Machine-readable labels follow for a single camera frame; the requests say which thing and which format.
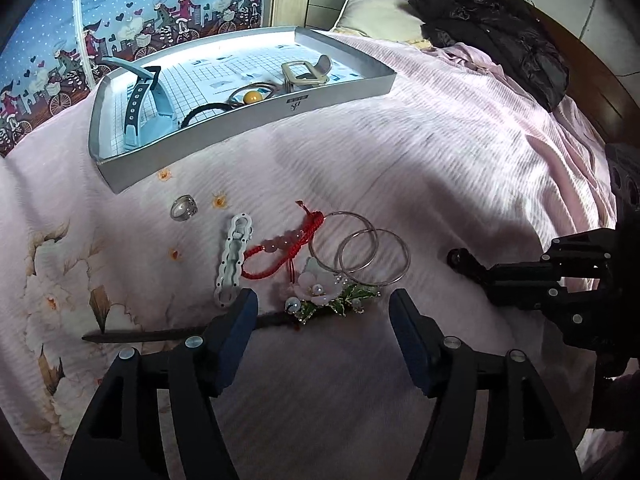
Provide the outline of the white wavy hair clip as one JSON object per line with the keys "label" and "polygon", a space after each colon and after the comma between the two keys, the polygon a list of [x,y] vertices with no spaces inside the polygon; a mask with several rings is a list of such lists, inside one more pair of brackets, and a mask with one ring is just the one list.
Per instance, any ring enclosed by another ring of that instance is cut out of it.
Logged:
{"label": "white wavy hair clip", "polygon": [[244,252],[252,235],[253,220],[246,212],[236,214],[230,220],[214,289],[216,304],[223,309],[230,307],[239,295]]}

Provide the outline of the dark flower hair stick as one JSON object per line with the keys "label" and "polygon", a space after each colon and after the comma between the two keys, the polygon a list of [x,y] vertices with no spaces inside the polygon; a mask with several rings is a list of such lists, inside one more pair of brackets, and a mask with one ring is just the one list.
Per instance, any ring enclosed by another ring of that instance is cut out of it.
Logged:
{"label": "dark flower hair stick", "polygon": [[[381,296],[378,286],[363,285],[344,273],[332,273],[322,269],[316,258],[307,259],[304,272],[296,278],[291,296],[285,299],[281,311],[260,314],[255,328],[288,326],[299,328],[314,318],[349,313],[361,314],[367,304]],[[92,344],[143,344],[183,340],[204,334],[205,326],[152,330],[152,332],[88,333],[81,340]]]}

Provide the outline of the light blue kids watch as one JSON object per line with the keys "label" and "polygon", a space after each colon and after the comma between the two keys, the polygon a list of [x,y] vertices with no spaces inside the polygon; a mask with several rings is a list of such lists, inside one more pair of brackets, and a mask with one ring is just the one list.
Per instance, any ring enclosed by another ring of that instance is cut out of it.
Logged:
{"label": "light blue kids watch", "polygon": [[122,140],[126,151],[144,148],[177,129],[175,107],[160,81],[160,66],[140,66],[122,58],[104,58],[104,61],[137,76],[124,111]]}

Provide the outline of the pink floral bed sheet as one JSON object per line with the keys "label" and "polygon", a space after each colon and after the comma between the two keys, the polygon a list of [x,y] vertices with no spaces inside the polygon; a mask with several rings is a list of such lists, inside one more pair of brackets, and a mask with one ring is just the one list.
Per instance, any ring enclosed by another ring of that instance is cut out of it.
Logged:
{"label": "pink floral bed sheet", "polygon": [[[537,260],[552,240],[613,226],[604,143],[569,98],[553,113],[502,81],[403,44],[334,36],[390,66],[387,96],[286,118],[113,194],[87,136],[96,92],[1,159],[1,409],[30,458],[60,478],[82,414],[118,348],[99,328],[159,330],[220,313],[214,281],[229,220],[252,242],[304,218],[361,214],[412,263],[396,286],[446,334],[521,348],[578,445],[594,356],[537,312],[500,311],[452,272]],[[258,330],[214,400],[243,479],[405,479],[434,402],[414,388],[388,320],[392,288],[363,314]]]}

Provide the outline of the black clothes pile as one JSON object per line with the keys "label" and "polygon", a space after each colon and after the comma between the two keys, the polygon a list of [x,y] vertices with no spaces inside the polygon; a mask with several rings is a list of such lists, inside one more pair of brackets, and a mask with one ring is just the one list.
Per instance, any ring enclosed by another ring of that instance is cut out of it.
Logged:
{"label": "black clothes pile", "polygon": [[407,0],[423,22],[424,38],[438,48],[458,42],[488,54],[548,112],[567,92],[570,69],[548,32],[519,2]]}

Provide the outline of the white pillow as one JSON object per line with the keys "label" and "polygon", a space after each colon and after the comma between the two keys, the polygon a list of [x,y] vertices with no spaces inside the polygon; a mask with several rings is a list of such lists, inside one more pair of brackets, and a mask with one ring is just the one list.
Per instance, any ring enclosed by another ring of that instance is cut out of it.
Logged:
{"label": "white pillow", "polygon": [[423,38],[422,25],[407,0],[345,0],[331,32],[407,42]]}

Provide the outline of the grey shallow tray box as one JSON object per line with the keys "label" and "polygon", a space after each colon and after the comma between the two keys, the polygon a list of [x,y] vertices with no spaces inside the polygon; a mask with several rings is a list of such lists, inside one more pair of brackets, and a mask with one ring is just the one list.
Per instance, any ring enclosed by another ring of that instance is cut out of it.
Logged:
{"label": "grey shallow tray box", "polygon": [[[286,92],[281,65],[332,61],[329,81]],[[137,76],[112,66],[96,87],[88,152],[114,193],[209,145],[319,108],[390,92],[396,73],[324,32],[275,27],[230,32],[178,44],[134,62],[162,68],[177,129],[144,148],[124,149],[122,126]]]}

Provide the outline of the grey nightstand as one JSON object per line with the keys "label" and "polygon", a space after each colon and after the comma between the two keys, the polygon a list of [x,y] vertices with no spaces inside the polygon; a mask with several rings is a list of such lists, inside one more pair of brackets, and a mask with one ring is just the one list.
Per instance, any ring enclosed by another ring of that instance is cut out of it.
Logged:
{"label": "grey nightstand", "polygon": [[341,15],[346,0],[307,0],[306,28],[330,30]]}

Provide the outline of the blue fabric wardrobe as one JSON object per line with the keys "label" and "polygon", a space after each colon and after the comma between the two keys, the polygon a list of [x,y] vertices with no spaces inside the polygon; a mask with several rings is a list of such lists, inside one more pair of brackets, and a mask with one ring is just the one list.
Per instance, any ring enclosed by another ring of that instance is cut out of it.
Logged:
{"label": "blue fabric wardrobe", "polygon": [[1,154],[112,70],[206,36],[262,26],[265,0],[32,0],[1,11]]}

